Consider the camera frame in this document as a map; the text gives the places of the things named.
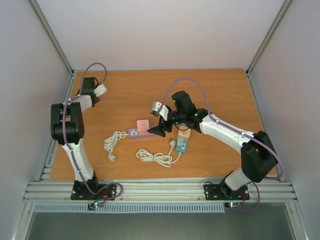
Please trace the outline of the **large pink cube plug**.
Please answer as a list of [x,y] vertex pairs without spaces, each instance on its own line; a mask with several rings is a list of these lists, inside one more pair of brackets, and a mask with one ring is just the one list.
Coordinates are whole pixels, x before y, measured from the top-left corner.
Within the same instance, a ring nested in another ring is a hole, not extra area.
[[136,121],[137,131],[143,132],[150,129],[150,123],[148,119],[141,119]]

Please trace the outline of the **small blue plug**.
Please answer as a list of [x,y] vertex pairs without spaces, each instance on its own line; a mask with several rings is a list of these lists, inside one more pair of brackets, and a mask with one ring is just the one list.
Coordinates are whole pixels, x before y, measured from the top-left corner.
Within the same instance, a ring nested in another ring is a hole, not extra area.
[[184,141],[183,138],[178,138],[178,139],[177,139],[176,147],[177,147],[178,149],[184,150],[184,149],[186,148],[186,146],[187,146],[187,142]]

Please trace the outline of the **purple power strip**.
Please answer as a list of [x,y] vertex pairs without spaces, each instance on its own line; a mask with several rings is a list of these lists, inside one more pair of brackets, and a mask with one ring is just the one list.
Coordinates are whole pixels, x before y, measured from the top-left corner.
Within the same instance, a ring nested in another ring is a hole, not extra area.
[[142,138],[149,138],[149,137],[157,137],[156,134],[149,133],[146,130],[138,131],[137,128],[129,128],[127,131],[127,134],[130,139],[142,139]]

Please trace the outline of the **teal power strip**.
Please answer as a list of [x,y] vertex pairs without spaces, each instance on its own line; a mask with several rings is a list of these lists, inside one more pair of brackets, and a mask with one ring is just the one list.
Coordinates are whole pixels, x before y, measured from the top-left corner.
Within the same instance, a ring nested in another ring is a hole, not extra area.
[[184,154],[187,150],[188,140],[191,130],[183,123],[178,127],[177,139],[176,139],[176,152]]

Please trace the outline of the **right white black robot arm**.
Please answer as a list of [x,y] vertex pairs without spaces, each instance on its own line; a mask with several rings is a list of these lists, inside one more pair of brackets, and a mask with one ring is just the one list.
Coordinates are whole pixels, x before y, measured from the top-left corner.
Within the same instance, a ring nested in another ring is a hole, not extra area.
[[261,182],[278,164],[267,133],[245,131],[219,119],[205,108],[196,108],[185,91],[178,91],[171,98],[175,110],[157,101],[152,103],[150,112],[159,117],[159,122],[148,132],[165,137],[173,125],[185,124],[187,128],[214,137],[236,150],[241,157],[241,166],[229,173],[218,187],[224,199],[234,197],[246,184]]

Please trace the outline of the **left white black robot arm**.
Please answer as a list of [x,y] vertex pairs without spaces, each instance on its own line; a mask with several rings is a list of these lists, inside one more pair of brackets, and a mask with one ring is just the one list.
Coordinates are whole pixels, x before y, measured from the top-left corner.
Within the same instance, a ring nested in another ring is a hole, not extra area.
[[72,200],[96,199],[101,193],[84,148],[85,126],[82,115],[82,112],[100,101],[95,93],[97,87],[98,80],[95,77],[86,77],[78,91],[81,95],[75,101],[67,105],[54,103],[50,108],[51,137],[65,150],[74,171]]

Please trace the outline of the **wooden cube plug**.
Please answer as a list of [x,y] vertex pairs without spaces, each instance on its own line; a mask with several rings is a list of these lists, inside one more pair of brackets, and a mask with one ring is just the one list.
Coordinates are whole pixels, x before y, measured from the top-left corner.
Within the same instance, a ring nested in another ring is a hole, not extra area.
[[185,125],[178,127],[177,139],[183,139],[184,142],[187,142],[190,138],[191,129]]

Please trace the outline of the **left small circuit board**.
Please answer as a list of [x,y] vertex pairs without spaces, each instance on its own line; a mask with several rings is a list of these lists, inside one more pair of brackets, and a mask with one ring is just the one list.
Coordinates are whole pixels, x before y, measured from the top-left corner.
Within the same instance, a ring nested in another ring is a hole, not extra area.
[[88,211],[95,211],[98,208],[101,208],[104,204],[102,202],[94,202],[94,203],[89,203],[87,205],[87,210]]

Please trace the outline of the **small circuit board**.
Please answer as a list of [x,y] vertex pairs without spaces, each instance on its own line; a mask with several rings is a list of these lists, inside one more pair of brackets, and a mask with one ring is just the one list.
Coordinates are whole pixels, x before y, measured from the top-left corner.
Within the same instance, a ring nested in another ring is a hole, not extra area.
[[227,208],[227,209],[235,209],[235,208],[239,208],[243,205],[242,202],[234,202],[234,201],[231,201],[231,202],[225,202],[224,203],[224,206]]
[[94,202],[94,203],[89,203],[87,205],[87,210],[88,211],[95,211],[98,208],[101,208],[104,204],[102,202]]

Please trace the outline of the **right small circuit board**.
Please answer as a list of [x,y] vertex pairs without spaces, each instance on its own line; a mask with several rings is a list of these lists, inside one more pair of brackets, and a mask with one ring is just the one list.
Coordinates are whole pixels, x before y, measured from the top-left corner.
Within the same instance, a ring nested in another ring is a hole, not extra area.
[[224,206],[227,208],[227,209],[235,209],[235,208],[239,208],[243,205],[242,202],[234,202],[234,201],[231,201],[231,202],[225,202],[224,203]]

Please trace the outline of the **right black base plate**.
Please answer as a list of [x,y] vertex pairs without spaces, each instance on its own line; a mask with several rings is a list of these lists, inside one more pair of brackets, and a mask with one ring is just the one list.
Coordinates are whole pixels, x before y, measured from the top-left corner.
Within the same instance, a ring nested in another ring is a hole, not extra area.
[[232,191],[228,196],[225,196],[221,190],[219,184],[214,184],[212,182],[205,182],[203,185],[204,196],[207,201],[244,201],[249,200],[249,190],[248,186],[244,185],[236,191]]

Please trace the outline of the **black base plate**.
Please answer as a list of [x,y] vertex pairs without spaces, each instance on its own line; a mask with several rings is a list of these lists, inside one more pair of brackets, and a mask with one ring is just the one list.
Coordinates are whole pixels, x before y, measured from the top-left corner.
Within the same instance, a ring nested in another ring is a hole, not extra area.
[[205,182],[203,185],[204,196],[207,201],[244,201],[249,200],[249,190],[248,186],[244,185],[236,191],[232,191],[228,196],[225,196],[221,190],[219,184],[214,184],[212,182]]
[[70,199],[73,201],[95,201],[112,198],[116,195],[119,188],[116,184],[110,184],[102,189],[98,194],[92,194],[88,188],[83,185],[74,185],[71,191]]

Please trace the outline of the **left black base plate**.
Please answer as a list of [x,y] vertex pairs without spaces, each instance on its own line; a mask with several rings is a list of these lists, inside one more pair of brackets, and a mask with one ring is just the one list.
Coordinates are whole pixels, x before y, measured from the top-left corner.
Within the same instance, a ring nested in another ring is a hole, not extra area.
[[110,184],[102,189],[98,194],[92,194],[88,188],[83,185],[74,185],[71,191],[70,199],[73,201],[95,201],[112,198],[116,195],[119,188],[116,184]]

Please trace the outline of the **aluminium front rail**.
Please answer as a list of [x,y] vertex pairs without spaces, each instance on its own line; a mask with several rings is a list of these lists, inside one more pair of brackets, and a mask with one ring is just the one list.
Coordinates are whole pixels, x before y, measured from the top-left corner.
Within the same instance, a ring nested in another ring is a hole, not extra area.
[[[204,202],[207,194],[199,179],[125,180],[124,193],[117,203],[196,203]],[[298,201],[290,182],[263,181],[248,186],[249,200],[255,203],[296,203]],[[69,202],[73,183],[71,181],[41,181],[27,184],[24,202]]]

